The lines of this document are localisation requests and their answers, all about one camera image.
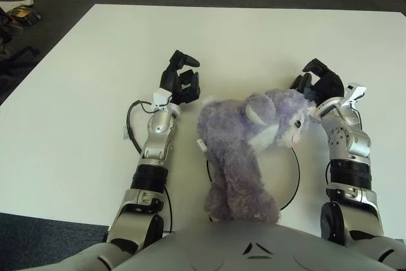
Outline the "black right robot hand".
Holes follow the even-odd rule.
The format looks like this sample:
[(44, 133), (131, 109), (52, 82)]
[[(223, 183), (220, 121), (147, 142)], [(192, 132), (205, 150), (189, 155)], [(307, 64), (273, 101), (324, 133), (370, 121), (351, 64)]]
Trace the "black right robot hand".
[(316, 106), (330, 98), (343, 97), (344, 86), (340, 77), (317, 58), (311, 60), (292, 82), (295, 89), (304, 97), (315, 102)]

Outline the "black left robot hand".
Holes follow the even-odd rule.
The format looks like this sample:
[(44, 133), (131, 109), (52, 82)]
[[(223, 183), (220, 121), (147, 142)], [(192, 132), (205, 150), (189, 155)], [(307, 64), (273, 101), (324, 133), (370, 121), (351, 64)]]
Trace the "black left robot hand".
[(200, 63), (195, 58), (176, 50), (160, 80), (160, 88), (172, 94), (171, 102), (176, 105), (194, 102), (200, 96), (199, 73), (192, 69), (178, 73), (185, 65), (200, 67)]

